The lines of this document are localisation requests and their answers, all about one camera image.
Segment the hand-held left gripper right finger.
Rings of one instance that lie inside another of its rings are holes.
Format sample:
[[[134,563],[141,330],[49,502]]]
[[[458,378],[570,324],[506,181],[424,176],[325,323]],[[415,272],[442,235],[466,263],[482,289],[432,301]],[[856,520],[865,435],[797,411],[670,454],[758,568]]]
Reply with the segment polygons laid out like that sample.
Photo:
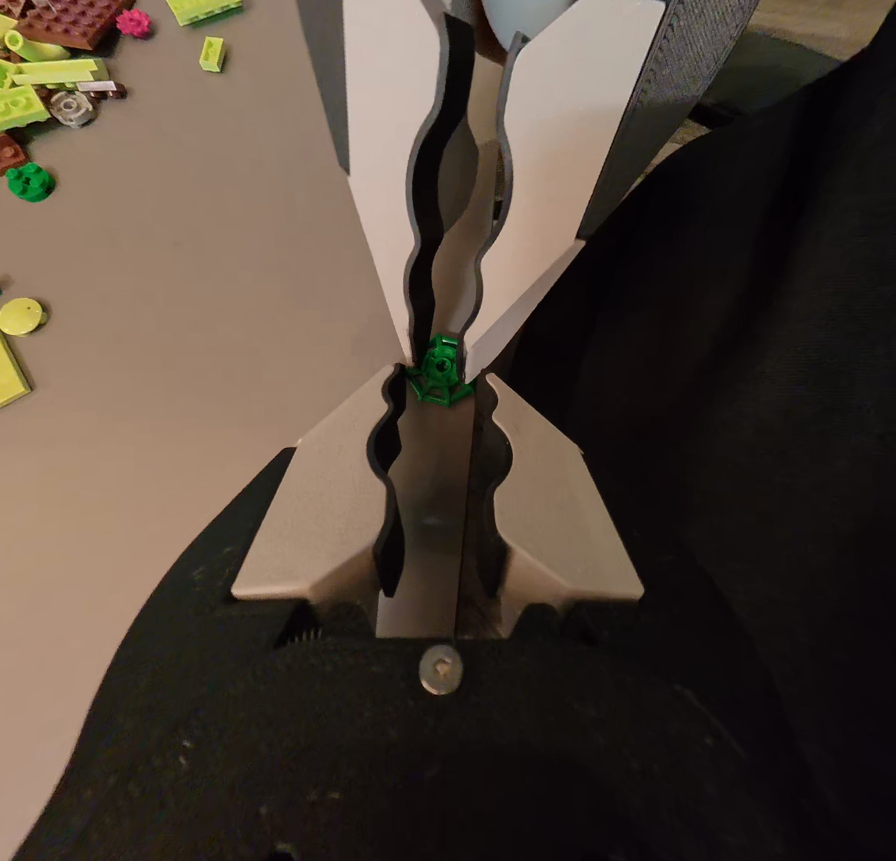
[[[644,595],[577,445],[493,373],[491,453],[476,569],[501,606],[636,602]]]

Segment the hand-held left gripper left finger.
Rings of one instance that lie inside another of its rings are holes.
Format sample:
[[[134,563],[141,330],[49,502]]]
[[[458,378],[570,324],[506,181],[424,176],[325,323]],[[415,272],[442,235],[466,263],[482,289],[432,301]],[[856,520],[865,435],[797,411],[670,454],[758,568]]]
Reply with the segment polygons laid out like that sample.
[[[236,599],[395,594],[406,542],[389,471],[406,401],[405,367],[386,366],[299,439],[232,584]]]

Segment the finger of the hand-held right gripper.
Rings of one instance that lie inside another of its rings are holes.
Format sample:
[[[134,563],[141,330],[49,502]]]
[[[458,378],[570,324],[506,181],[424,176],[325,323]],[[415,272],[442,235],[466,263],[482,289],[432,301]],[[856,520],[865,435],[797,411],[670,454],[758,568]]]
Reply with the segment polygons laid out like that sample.
[[[296,0],[337,159],[408,363],[433,335],[442,160],[475,43],[445,0]]]
[[[517,31],[497,101],[499,218],[474,263],[458,372],[471,382],[584,245],[581,222],[666,13],[662,0],[577,0]]]

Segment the green spoked wheel piece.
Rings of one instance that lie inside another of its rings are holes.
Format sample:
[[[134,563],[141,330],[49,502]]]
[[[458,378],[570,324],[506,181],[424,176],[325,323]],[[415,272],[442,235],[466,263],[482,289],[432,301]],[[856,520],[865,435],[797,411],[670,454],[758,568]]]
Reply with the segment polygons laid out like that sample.
[[[459,341],[437,333],[430,341],[422,363],[405,369],[409,387],[421,403],[450,408],[475,392],[475,383],[465,384],[458,371]]]

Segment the dark maroon studded plate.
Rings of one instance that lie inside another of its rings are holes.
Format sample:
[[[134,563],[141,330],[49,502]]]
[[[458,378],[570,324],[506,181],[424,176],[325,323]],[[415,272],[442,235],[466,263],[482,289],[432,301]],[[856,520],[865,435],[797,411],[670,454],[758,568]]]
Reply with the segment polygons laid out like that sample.
[[[16,24],[24,38],[67,49],[95,51],[136,0],[44,0]]]

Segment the long lime flat tile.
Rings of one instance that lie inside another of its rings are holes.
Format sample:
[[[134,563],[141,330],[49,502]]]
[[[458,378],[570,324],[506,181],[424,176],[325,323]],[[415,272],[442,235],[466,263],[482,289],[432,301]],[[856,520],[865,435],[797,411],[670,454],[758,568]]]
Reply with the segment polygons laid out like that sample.
[[[1,333],[1,395],[0,406],[4,408],[28,396],[31,386],[24,374],[6,335]]]

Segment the lime round dome piece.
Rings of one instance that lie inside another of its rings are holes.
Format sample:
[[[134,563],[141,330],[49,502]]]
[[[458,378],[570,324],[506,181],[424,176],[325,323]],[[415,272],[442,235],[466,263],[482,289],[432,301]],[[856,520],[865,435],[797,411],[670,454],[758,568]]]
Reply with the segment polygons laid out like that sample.
[[[17,297],[1,306],[0,329],[7,336],[24,337],[39,330],[48,320],[48,311],[36,299]]]

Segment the pile of colourful toy bricks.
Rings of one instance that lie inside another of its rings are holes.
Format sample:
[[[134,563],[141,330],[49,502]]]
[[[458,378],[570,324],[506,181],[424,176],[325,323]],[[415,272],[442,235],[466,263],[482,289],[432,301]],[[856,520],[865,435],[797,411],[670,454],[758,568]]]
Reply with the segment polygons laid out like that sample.
[[[2,173],[30,161],[42,133],[90,127],[107,102],[128,97],[112,64],[122,35],[114,29],[95,51],[30,41],[17,22],[44,0],[1,0]]]

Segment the green round plate piece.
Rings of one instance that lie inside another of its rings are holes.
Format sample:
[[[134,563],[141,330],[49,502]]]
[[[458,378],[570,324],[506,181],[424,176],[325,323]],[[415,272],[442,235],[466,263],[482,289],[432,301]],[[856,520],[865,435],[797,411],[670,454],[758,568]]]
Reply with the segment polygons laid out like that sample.
[[[13,195],[32,204],[45,201],[56,188],[53,175],[34,162],[9,169],[5,178],[6,186]]]

